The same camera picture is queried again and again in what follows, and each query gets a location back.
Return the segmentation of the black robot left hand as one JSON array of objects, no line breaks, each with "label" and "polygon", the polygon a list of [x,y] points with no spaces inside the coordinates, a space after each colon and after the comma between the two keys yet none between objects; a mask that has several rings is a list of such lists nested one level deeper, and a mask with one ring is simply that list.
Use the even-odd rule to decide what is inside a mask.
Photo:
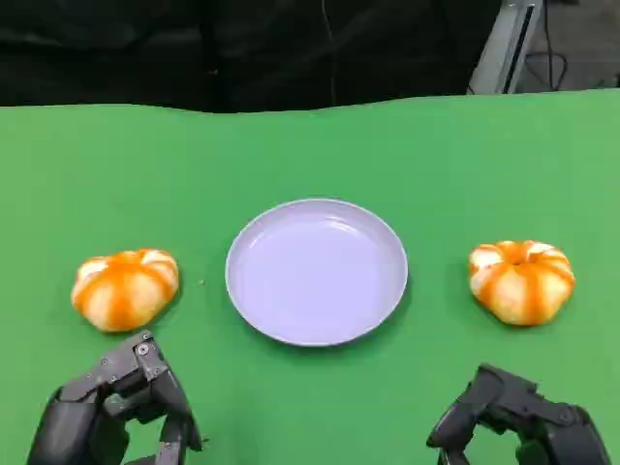
[{"label": "black robot left hand", "polygon": [[200,452],[200,433],[186,393],[152,333],[144,330],[104,354],[85,374],[58,388],[46,403],[29,464],[124,464],[126,424],[162,418],[154,453],[135,464],[183,464]]}]

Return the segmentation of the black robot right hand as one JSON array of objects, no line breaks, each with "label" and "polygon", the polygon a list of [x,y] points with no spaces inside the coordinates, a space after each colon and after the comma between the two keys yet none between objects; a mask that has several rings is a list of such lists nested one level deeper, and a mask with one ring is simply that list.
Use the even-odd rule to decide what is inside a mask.
[{"label": "black robot right hand", "polygon": [[611,462],[587,410],[552,402],[538,393],[537,383],[486,363],[432,428],[426,445],[439,451],[439,464],[467,464],[465,450],[479,426],[516,434],[520,464]]}]

